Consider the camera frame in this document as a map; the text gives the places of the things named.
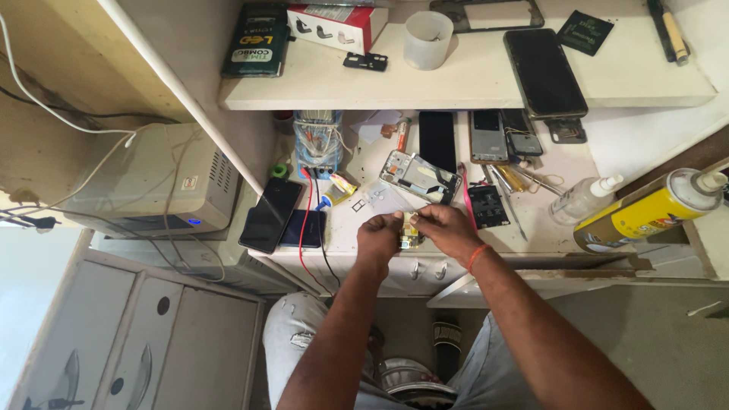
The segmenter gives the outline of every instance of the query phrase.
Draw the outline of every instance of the green tape roll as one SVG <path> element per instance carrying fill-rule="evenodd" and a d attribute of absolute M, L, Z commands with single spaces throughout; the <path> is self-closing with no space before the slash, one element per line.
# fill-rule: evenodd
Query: green tape roll
<path fill-rule="evenodd" d="M 273 166 L 273 170 L 271 171 L 271 175 L 279 178 L 286 178 L 288 173 L 289 168 L 286 167 L 285 163 L 277 163 Z"/>

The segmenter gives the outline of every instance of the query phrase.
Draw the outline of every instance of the red wire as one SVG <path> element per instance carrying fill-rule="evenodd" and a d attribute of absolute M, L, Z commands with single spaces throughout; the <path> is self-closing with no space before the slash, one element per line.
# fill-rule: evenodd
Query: red wire
<path fill-rule="evenodd" d="M 304 267 L 304 270 L 306 270 L 306 273 L 309 274 L 309 276 L 311 276 L 312 279 L 314 279 L 316 284 L 323 287 L 324 290 L 326 290 L 330 295 L 334 295 L 334 293 L 331 293 L 330 290 L 327 289 L 326 286 L 322 285 L 321 283 L 319 283 L 318 280 L 316 280 L 316 277 L 311 274 L 309 269 L 306 267 L 306 264 L 304 264 L 304 258 L 301 256 L 301 244 L 303 243 L 303 240 L 304 240 L 304 227 L 306 226 L 306 218 L 309 216 L 309 208 L 311 208 L 311 194 L 313 194 L 313 192 L 314 192 L 314 186 L 313 186 L 313 182 L 311 181 L 311 175 L 309 175 L 309 172 L 306 170 L 306 168 L 301 168 L 301 173 L 304 174 L 306 179 L 309 180 L 309 203 L 308 203 L 308 205 L 306 205 L 306 213 L 304 214 L 304 223 L 301 225 L 301 235 L 299 236 L 299 260 L 301 261 L 301 266 Z"/>

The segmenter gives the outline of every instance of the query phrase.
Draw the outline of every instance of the earphone box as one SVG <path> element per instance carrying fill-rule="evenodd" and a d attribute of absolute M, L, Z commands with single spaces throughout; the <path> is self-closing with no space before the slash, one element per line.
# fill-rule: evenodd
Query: earphone box
<path fill-rule="evenodd" d="M 387 23 L 387 9 L 292 4 L 291 35 L 299 39 L 364 55 Z"/>

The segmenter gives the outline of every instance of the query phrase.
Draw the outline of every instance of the product box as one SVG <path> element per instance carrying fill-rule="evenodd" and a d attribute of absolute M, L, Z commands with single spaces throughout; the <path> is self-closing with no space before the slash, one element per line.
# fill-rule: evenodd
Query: product box
<path fill-rule="evenodd" d="M 387 23 L 388 9 L 293 4 L 289 27 L 294 37 L 364 55 Z"/>
<path fill-rule="evenodd" d="M 278 77 L 289 37 L 284 3 L 245 3 L 223 62 L 223 77 Z"/>

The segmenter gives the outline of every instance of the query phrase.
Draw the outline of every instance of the black cable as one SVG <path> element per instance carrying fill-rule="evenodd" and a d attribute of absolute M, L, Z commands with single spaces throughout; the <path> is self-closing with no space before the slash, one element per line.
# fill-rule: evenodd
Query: black cable
<path fill-rule="evenodd" d="M 316 200 L 321 203 L 321 197 L 319 196 L 319 181 L 314 177 L 314 184 L 316 185 Z M 329 272 L 332 273 L 332 276 L 334 279 L 337 280 L 337 286 L 342 287 L 342 282 L 340 282 L 337 275 L 334 274 L 334 271 L 332 270 L 332 267 L 329 266 L 329 261 L 327 259 L 327 253 L 324 251 L 324 238 L 321 237 L 321 220 L 316 221 L 316 227 L 319 229 L 319 241 L 321 242 L 321 254 L 324 256 L 324 262 L 327 263 L 327 268 L 329 268 Z"/>
<path fill-rule="evenodd" d="M 6 96 L 9 96 L 10 98 L 12 98 L 14 100 L 40 107 L 35 101 L 26 100 L 23 97 L 16 96 L 15 94 L 9 92 L 8 90 L 4 89 L 3 87 L 0 87 L 0 93 L 3 93 Z M 145 118 L 157 118 L 159 120 L 169 121 L 170 123 L 173 123 L 173 124 L 180 124 L 180 122 L 178 120 L 175 120 L 173 118 L 165 117 L 164 115 L 150 114 L 150 113 L 146 113 L 146 112 L 120 112 L 118 114 L 92 114 L 90 112 L 82 111 L 80 109 L 75 109 L 75 108 L 65 108 L 65 107 L 60 107 L 58 105 L 53 105 L 53 104 L 46 104 L 46 105 L 48 106 L 48 108 L 59 109 L 60 111 L 75 112 L 77 114 L 81 114 L 81 115 L 85 115 L 87 117 L 93 117 L 93 118 L 145 117 Z"/>

